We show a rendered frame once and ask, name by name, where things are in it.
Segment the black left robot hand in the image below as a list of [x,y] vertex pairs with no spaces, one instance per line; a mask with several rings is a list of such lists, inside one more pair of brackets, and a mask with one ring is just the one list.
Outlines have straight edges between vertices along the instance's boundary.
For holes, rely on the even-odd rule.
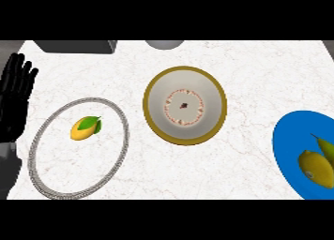
[[0,143],[13,143],[24,133],[37,72],[25,54],[15,52],[0,79]]

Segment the white plate with grey rim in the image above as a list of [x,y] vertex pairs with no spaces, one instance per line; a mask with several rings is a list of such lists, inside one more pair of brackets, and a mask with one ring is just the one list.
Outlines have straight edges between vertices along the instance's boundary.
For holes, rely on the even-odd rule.
[[[84,140],[71,132],[81,118],[101,124]],[[61,107],[44,121],[30,150],[34,187],[55,200],[92,195],[114,177],[129,148],[129,123],[118,105],[101,97],[81,98]]]

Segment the white bowl with gold rim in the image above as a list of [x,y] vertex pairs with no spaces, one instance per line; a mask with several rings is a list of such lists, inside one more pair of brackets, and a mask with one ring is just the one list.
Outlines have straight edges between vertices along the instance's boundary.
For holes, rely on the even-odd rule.
[[170,143],[205,142],[223,127],[228,99],[213,75],[198,67],[171,67],[149,82],[143,99],[145,120]]

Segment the blue plate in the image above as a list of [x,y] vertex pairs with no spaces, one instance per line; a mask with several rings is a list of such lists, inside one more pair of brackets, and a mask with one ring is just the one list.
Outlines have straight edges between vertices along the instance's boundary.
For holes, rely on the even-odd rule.
[[285,114],[273,131],[273,153],[281,173],[304,199],[334,200],[334,188],[310,181],[300,169],[301,152],[309,150],[322,154],[316,138],[334,143],[334,118],[312,111]]

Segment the green pear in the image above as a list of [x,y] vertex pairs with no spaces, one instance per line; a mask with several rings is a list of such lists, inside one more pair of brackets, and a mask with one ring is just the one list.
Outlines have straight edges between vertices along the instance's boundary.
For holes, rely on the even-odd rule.
[[322,156],[327,158],[334,169],[334,143],[315,136],[318,145],[322,149]]

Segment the yellow lemon with green leaves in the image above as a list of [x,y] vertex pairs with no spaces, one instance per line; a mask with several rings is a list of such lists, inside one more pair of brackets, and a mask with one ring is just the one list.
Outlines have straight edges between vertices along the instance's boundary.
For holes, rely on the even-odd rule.
[[71,139],[75,141],[86,140],[92,135],[101,132],[101,117],[86,116],[72,126]]

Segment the dark grey box appliance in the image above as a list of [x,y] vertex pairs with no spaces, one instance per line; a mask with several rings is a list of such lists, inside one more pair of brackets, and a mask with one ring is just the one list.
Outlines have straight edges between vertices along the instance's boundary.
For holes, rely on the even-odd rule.
[[46,53],[105,53],[112,54],[117,40],[37,40],[34,42]]

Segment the grey round object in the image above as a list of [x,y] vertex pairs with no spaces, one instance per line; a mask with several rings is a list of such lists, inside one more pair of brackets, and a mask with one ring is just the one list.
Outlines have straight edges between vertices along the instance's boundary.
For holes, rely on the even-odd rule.
[[148,40],[146,43],[157,50],[171,50],[182,45],[183,40]]

